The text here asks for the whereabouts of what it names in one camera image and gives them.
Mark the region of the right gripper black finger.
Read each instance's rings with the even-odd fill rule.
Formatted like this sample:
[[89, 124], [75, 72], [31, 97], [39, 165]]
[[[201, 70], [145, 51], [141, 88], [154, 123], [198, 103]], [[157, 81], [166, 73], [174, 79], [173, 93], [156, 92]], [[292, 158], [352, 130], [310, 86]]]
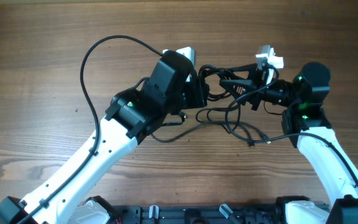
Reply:
[[255, 85], [253, 84], [253, 81], [248, 79], [222, 79], [219, 81], [219, 85], [223, 87], [234, 98], [238, 98], [250, 91], [255, 90]]
[[249, 74], [251, 74], [251, 73], [254, 73], [256, 70], [257, 70], [256, 63], [225, 69], [226, 73], [232, 73], [232, 74], [234, 74], [236, 72], [248, 72]]

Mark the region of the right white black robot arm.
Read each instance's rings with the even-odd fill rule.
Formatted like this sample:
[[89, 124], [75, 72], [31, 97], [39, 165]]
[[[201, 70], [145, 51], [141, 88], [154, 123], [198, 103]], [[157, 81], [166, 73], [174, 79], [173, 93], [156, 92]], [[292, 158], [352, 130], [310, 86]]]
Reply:
[[279, 198], [284, 223], [358, 223], [358, 170], [341, 148], [323, 110], [330, 91], [331, 73], [319, 62], [303, 66], [292, 82], [267, 74], [278, 70], [269, 64], [231, 69], [220, 85], [234, 103], [250, 103], [256, 110], [261, 101], [285, 107], [283, 138], [288, 138], [308, 160], [319, 177], [331, 203], [330, 211], [301, 196]]

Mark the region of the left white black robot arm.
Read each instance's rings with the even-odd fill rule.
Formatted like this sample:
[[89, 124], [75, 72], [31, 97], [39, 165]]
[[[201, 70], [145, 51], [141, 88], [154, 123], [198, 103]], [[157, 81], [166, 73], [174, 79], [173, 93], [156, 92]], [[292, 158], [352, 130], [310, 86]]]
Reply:
[[121, 158], [162, 126], [168, 114], [206, 106], [191, 47], [164, 50], [151, 76], [113, 97], [94, 133], [45, 183], [0, 203], [0, 223], [119, 223], [102, 198], [85, 196]]

